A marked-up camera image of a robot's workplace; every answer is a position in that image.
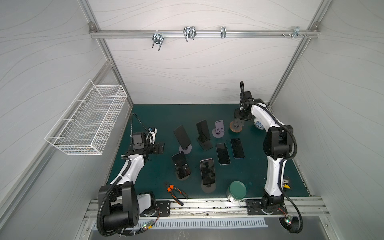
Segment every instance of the robotic arm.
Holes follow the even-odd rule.
[[[280,220],[280,223],[289,232],[299,233],[303,228],[301,214],[294,202],[282,189],[285,163],[287,160],[293,159],[297,153],[293,128],[278,121],[261,99],[253,99],[251,92],[244,92],[243,82],[240,83],[240,90],[240,108],[235,109],[234,113],[234,117],[238,120],[230,124],[231,130],[240,132],[242,129],[240,120],[250,121],[254,116],[255,125],[267,132],[263,150],[267,156],[268,170],[264,194],[259,202],[261,210],[265,214],[273,214],[278,208],[285,205],[284,197],[286,197],[298,212],[299,219]]]
[[[163,143],[155,144],[156,133],[156,128],[148,128],[145,132],[132,134],[131,125],[131,145],[127,153],[121,156],[125,164],[117,177],[99,190],[97,227],[102,236],[122,233],[122,230],[137,225],[141,213],[151,216],[156,212],[156,200],[153,194],[136,195],[134,188],[137,176],[148,160],[149,154],[162,154],[164,151]]]

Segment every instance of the black smartphone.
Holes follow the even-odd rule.
[[[172,161],[175,164],[177,176],[179,179],[185,178],[186,176],[191,174],[191,170],[189,169],[187,160],[185,159],[185,155],[183,152],[179,152],[172,156]]]
[[[231,163],[229,159],[227,145],[225,143],[216,144],[217,158],[220,165],[227,165]]]
[[[245,158],[240,138],[231,138],[231,146],[234,158]]]
[[[211,139],[211,135],[209,134],[208,123],[206,120],[198,122],[196,124],[197,132],[199,133],[199,139],[201,142],[205,142]]]
[[[182,149],[187,149],[188,146],[191,145],[191,140],[189,139],[183,125],[180,125],[178,128],[176,128],[173,133],[175,134],[177,141],[179,142]]]
[[[200,170],[203,185],[209,185],[216,182],[215,165],[213,158],[201,160]]]

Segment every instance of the green mat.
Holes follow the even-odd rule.
[[[267,159],[263,151],[263,141],[266,135],[264,130],[259,130],[253,125],[253,121],[245,122],[240,133],[234,133],[229,129],[229,123],[233,120],[233,111],[237,104],[185,104],[185,105],[134,105],[133,111],[138,115],[144,126],[157,128],[155,142],[165,142],[164,153],[149,156],[141,169],[135,183],[136,193],[152,191],[157,199],[171,198],[164,182],[167,181],[184,190],[189,198],[218,198],[226,197],[226,190],[233,181],[241,181],[247,188],[246,197],[261,197],[266,181]],[[222,138],[214,138],[211,135],[213,148],[203,151],[196,138],[198,136],[196,123],[206,119],[210,131],[215,128],[215,121],[223,120],[225,134]],[[186,155],[191,175],[188,179],[180,181],[176,177],[172,156],[179,152],[179,143],[173,131],[180,125],[185,127],[192,142],[192,151]],[[142,131],[142,126],[134,118],[133,132]],[[130,144],[130,124],[127,126],[112,167],[108,183],[119,173],[125,161],[120,159],[125,154]],[[231,138],[240,138],[245,153],[244,159],[234,159]],[[226,143],[230,155],[229,165],[220,165],[216,154],[216,143]],[[200,161],[213,158],[216,171],[216,190],[205,193],[201,189]],[[308,196],[308,192],[301,181],[299,173],[292,161],[288,161],[285,167],[285,177],[291,180],[292,189],[288,195],[292,197]]]

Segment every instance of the green lid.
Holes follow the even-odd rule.
[[[234,199],[241,200],[245,197],[247,189],[242,182],[234,181],[229,185],[229,193]]]

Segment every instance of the pliers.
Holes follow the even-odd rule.
[[[164,185],[166,186],[168,192],[170,193],[170,195],[173,197],[173,199],[178,203],[180,204],[181,206],[184,205],[184,203],[182,203],[176,196],[175,194],[173,193],[173,190],[175,190],[176,192],[180,192],[186,199],[188,199],[188,195],[181,189],[175,187],[175,185],[172,185],[170,184],[169,182],[165,182]]]

